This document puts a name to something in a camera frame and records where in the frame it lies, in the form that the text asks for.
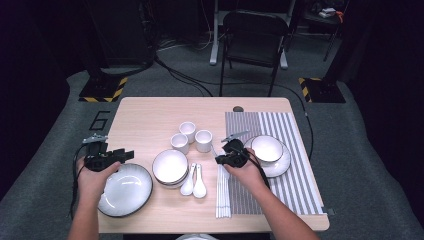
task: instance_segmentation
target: white ceramic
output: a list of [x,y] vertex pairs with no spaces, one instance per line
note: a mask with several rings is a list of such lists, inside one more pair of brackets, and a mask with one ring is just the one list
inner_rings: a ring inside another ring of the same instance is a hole
[[182,152],[184,155],[187,155],[189,150],[188,138],[182,133],[177,133],[171,137],[172,148]]
[[188,143],[193,143],[196,134],[196,125],[192,122],[183,122],[180,124],[180,133],[187,136]]
[[275,162],[283,155],[281,142],[267,135],[257,136],[252,140],[252,149],[255,155],[264,162]]
[[153,181],[137,164],[122,164],[106,181],[98,209],[111,217],[123,217],[139,210],[149,199]]
[[[247,140],[246,143],[244,144],[244,147],[252,148],[253,139],[254,138]],[[260,161],[261,167],[264,170],[265,175],[267,177],[280,176],[284,174],[290,167],[291,153],[284,143],[282,143],[282,145],[283,145],[283,156],[281,156],[280,159],[272,163],[265,163],[264,161]]]
[[152,170],[158,182],[174,185],[185,178],[188,171],[188,160],[178,150],[165,150],[156,156]]
[[206,196],[206,186],[202,180],[202,165],[196,164],[196,184],[194,185],[193,195],[196,198]]
[[212,147],[212,133],[208,130],[200,130],[196,133],[196,149],[199,152],[207,153]]
[[196,169],[196,163],[192,163],[190,167],[190,173],[188,174],[187,179],[180,188],[180,192],[184,196],[191,195],[193,193],[193,173]]

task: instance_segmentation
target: striped placemat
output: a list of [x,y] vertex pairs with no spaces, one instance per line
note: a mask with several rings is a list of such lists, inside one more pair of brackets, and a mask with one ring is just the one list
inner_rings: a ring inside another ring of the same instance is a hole
[[[227,136],[246,129],[250,131],[239,138],[244,143],[259,135],[270,135],[282,141],[291,153],[291,165],[284,174],[268,178],[271,191],[296,214],[323,214],[292,113],[226,112],[225,122]],[[256,200],[233,176],[229,190],[233,214],[262,214]]]

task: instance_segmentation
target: chopsticks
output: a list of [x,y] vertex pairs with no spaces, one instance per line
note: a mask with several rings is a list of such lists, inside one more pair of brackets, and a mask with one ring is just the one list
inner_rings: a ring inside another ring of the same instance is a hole
[[224,166],[218,165],[216,218],[231,218],[228,179],[230,174]]

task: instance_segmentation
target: bowl rim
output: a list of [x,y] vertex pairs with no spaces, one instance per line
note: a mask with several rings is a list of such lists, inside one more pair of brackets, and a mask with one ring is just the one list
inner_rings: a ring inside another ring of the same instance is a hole
[[265,162],[265,163],[273,163],[273,162],[276,162],[276,161],[278,161],[279,159],[281,159],[281,157],[283,156],[283,154],[284,154],[284,146],[283,146],[283,143],[279,140],[279,139],[277,139],[277,138],[275,138],[275,137],[273,137],[273,136],[271,136],[271,135],[258,135],[258,136],[256,136],[256,137],[254,137],[253,139],[252,139],[252,149],[254,149],[253,148],[253,143],[255,142],[255,139],[257,139],[258,137],[270,137],[270,138],[272,138],[272,139],[274,139],[276,142],[278,142],[279,143],[279,145],[281,146],[281,155],[280,156],[278,156],[275,160],[264,160],[264,159],[262,159],[262,158],[260,158],[257,154],[256,154],[256,152],[255,152],[255,155],[256,155],[256,157],[259,159],[259,160],[261,160],[261,161],[263,161],[263,162]]
[[149,179],[150,179],[150,191],[149,191],[149,195],[147,196],[147,198],[146,198],[146,200],[137,208],[137,209],[135,209],[134,211],[132,211],[132,212],[130,212],[130,213],[127,213],[127,214],[123,214],[123,215],[112,215],[112,214],[107,214],[106,212],[104,212],[104,211],[102,211],[101,209],[100,209],[100,206],[97,206],[97,209],[101,212],[101,213],[103,213],[104,215],[106,215],[106,216],[109,216],[109,217],[113,217],[113,218],[123,218],[123,217],[127,217],[127,216],[129,216],[129,215],[131,215],[131,214],[134,214],[134,213],[136,213],[138,210],[140,210],[144,205],[146,205],[146,203],[149,201],[149,199],[150,199],[150,197],[152,196],[152,192],[153,192],[153,179],[152,179],[152,176],[150,175],[150,173],[149,173],[149,171],[147,171],[147,169],[145,168],[145,167],[143,167],[143,166],[141,166],[141,165],[139,165],[139,164],[136,164],[136,163],[123,163],[123,164],[121,164],[121,166],[120,166],[120,168],[122,167],[122,166],[126,166],[126,165],[134,165],[134,166],[137,166],[137,168],[140,168],[140,169],[143,169],[143,171],[145,171],[146,173],[147,173],[147,176],[149,176]]
[[166,150],[163,150],[162,152],[160,152],[158,155],[156,155],[156,157],[155,157],[155,159],[153,160],[153,163],[152,163],[152,173],[153,173],[153,176],[157,179],[157,180],[160,180],[159,182],[161,182],[161,183],[168,183],[168,184],[172,184],[172,183],[174,183],[174,182],[177,182],[177,181],[180,181],[181,180],[181,178],[183,178],[184,177],[184,175],[185,174],[187,174],[187,170],[184,172],[184,174],[182,174],[181,176],[179,176],[178,177],[178,179],[176,179],[176,180],[174,180],[174,181],[163,181],[162,179],[160,179],[160,177],[158,177],[157,176],[157,172],[155,172],[155,163],[157,164],[157,160],[158,160],[158,157],[161,155],[161,154],[164,154],[165,152],[173,152],[173,153],[176,153],[177,155],[180,155],[181,157],[182,157],[182,159],[184,159],[185,160],[185,163],[186,163],[186,168],[188,169],[188,159],[187,159],[187,157],[186,157],[186,155],[184,155],[184,153],[182,153],[182,152],[180,152],[180,151],[178,151],[178,150],[175,150],[175,149],[166,149]]

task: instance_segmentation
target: white cup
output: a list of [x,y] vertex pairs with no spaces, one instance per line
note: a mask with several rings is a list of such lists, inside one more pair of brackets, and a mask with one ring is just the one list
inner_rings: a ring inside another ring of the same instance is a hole
[[199,152],[209,152],[212,147],[212,133],[208,130],[200,130],[196,133],[196,148]]
[[182,133],[177,133],[171,138],[172,148],[182,152],[184,155],[187,155],[189,150],[188,138]]
[[192,122],[183,122],[180,125],[180,133],[187,136],[188,143],[193,143],[196,134],[196,125]]

